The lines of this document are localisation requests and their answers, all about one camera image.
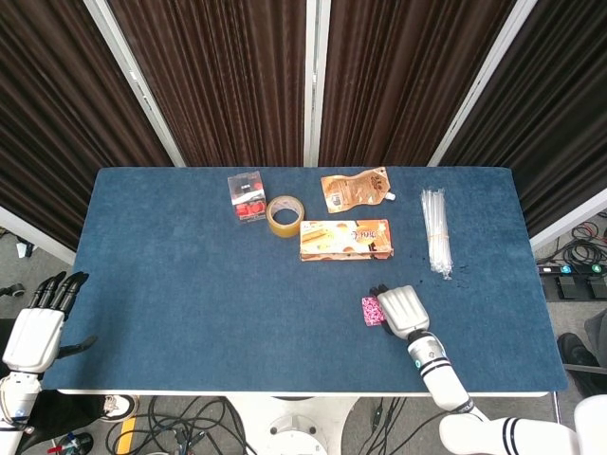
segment dark brown curtain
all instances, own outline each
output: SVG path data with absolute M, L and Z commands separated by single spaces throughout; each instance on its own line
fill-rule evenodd
M 191 166 L 297 166 L 304 0 L 111 0 Z
M 541 0 L 441 165 L 512 169 L 530 235 L 607 188 L 607 8 Z
M 172 164 L 82 2 L 0 11 L 0 206 L 76 248 L 99 168 Z
M 513 0 L 333 0 L 320 164 L 425 166 Z

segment small pink item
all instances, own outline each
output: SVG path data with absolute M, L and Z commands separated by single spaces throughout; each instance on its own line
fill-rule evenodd
M 362 298 L 362 314 L 364 315 L 364 323 L 368 327 L 374 325 L 381 325 L 386 320 L 381 305 L 375 297 L 363 297 Z

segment packing tape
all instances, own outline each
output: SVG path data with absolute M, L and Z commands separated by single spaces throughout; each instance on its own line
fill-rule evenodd
M 297 213 L 297 220 L 289 225 L 281 225 L 274 220 L 274 215 L 279 210 L 291 210 Z M 269 228 L 272 229 L 279 237 L 293 237 L 300 232 L 300 224 L 304 218 L 304 205 L 299 199 L 292 196 L 278 196 L 267 205 L 267 222 Z

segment cardboard box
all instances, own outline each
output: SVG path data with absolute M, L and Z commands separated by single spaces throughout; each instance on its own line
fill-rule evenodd
M 388 220 L 302 221 L 302 261 L 388 259 L 394 255 Z

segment blue felt mat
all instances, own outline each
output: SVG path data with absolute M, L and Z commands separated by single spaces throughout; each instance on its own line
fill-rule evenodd
M 100 172 L 74 270 L 90 273 L 64 333 L 88 352 L 46 388 L 150 391 L 425 391 L 404 341 L 365 326 L 360 299 L 412 284 L 469 391 L 567 386 L 509 170 L 389 168 L 394 202 L 328 214 L 321 176 L 262 168 L 268 200 L 306 219 L 390 221 L 387 261 L 299 260 L 299 238 L 241 225 L 227 177 L 244 169 Z M 453 279 L 430 271 L 420 203 L 444 188 Z

